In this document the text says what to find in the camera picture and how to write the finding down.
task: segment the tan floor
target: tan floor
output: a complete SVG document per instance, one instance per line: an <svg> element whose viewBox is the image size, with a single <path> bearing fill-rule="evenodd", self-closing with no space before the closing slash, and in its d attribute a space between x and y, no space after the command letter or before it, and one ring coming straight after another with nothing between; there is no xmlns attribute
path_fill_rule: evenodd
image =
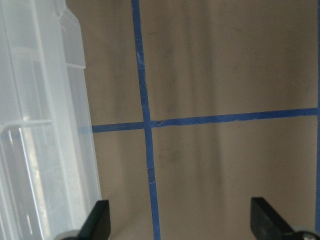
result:
<svg viewBox="0 0 320 240"><path fill-rule="evenodd" d="M82 31L92 125L142 121L130 0L67 0Z"/></svg>
<svg viewBox="0 0 320 240"><path fill-rule="evenodd" d="M67 0L93 125L140 122L130 0ZM153 120L317 106L316 0L140 0ZM251 196L314 227L317 118L154 128L163 240L253 240ZM112 238L152 240L143 130L94 134Z"/></svg>
<svg viewBox="0 0 320 240"><path fill-rule="evenodd" d="M110 201L111 239L153 239L144 131L93 137L102 198Z"/></svg>
<svg viewBox="0 0 320 240"><path fill-rule="evenodd" d="M253 240L250 198L314 228L317 118L153 130L163 240Z"/></svg>
<svg viewBox="0 0 320 240"><path fill-rule="evenodd" d="M316 0L142 0L153 120L317 106Z"/></svg>

